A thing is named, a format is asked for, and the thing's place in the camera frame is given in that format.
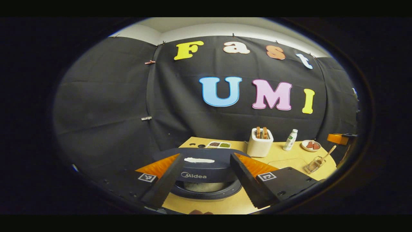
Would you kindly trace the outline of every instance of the rice cooker lid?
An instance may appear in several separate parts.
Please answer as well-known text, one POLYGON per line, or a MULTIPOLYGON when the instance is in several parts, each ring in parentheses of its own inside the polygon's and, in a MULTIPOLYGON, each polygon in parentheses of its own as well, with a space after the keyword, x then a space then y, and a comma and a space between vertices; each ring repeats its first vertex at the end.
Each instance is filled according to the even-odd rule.
POLYGON ((237 177, 230 167, 230 154, 249 157, 235 149, 220 148, 173 148, 153 155, 155 161, 180 153, 184 158, 212 159, 213 163, 191 163, 185 161, 178 181, 194 183, 218 183, 236 181, 237 177))

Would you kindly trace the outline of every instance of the white bottle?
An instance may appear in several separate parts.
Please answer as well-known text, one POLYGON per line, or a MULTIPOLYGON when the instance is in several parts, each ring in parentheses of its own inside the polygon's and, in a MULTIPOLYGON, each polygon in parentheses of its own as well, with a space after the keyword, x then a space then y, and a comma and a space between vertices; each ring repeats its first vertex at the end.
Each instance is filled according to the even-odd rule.
POLYGON ((292 149, 292 146, 296 141, 296 137, 297 137, 297 129, 293 129, 288 139, 286 140, 285 146, 283 147, 285 151, 290 151, 292 149))

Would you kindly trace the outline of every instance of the orange block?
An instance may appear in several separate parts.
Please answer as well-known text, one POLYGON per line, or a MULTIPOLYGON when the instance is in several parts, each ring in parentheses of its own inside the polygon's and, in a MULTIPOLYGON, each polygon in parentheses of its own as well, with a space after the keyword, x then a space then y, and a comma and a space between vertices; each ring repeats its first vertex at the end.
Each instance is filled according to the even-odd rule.
POLYGON ((346 145, 348 144, 349 138, 342 136, 342 134, 329 134, 328 141, 341 145, 346 145))

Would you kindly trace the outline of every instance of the midea logo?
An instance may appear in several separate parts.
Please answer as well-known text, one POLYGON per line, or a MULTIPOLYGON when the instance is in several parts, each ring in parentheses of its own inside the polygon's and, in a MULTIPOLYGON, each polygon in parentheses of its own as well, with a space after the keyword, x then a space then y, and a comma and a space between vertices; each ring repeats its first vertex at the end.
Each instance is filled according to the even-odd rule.
POLYGON ((187 172, 182 172, 182 173, 181 173, 181 176, 184 177, 184 178, 188 178, 188 177, 192 177, 192 178, 203 178, 203 179, 206 179, 206 178, 207 178, 207 176, 205 176, 205 175, 193 175, 193 174, 190 174, 190 173, 187 173, 187 172))

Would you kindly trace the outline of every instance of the black plastic mount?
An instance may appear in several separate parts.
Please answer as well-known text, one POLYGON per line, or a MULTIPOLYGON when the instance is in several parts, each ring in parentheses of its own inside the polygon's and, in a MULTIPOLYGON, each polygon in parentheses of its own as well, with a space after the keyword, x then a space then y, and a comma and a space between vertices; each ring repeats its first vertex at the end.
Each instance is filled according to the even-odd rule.
POLYGON ((99 185, 126 200, 135 203, 140 201, 148 207, 159 209, 174 186, 183 164, 184 157, 179 155, 160 179, 155 175, 125 170, 100 180, 99 185))
POLYGON ((292 167, 253 177, 235 154, 230 156, 230 166, 256 208, 284 201, 318 183, 317 180, 292 167))

